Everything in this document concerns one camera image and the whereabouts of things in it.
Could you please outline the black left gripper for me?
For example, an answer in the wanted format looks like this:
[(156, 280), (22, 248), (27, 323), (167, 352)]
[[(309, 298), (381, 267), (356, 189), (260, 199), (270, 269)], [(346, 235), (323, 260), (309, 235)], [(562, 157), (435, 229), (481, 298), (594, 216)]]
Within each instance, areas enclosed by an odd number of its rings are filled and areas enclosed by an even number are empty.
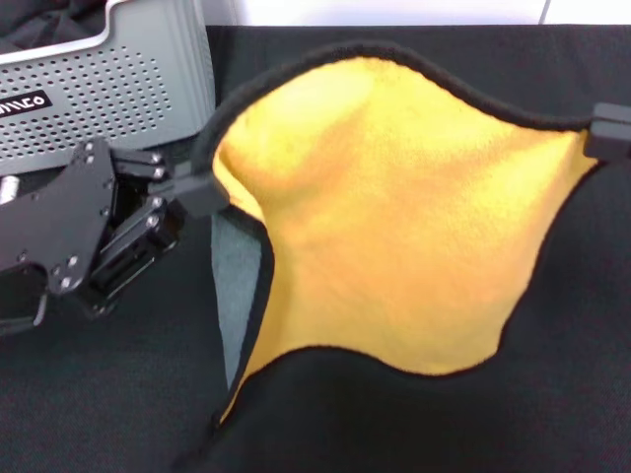
[[(114, 177), (124, 203), (144, 205), (112, 229), (97, 253)], [(228, 205), (210, 162), (177, 163), (157, 151), (110, 151), (97, 138), (79, 145), (48, 185), (1, 206), (1, 273), (30, 268), (46, 277), (34, 316), (3, 316), (1, 322), (40, 324), (49, 297), (66, 297), (84, 282), (87, 316), (110, 312), (125, 288), (177, 245), (185, 214), (202, 218)]]

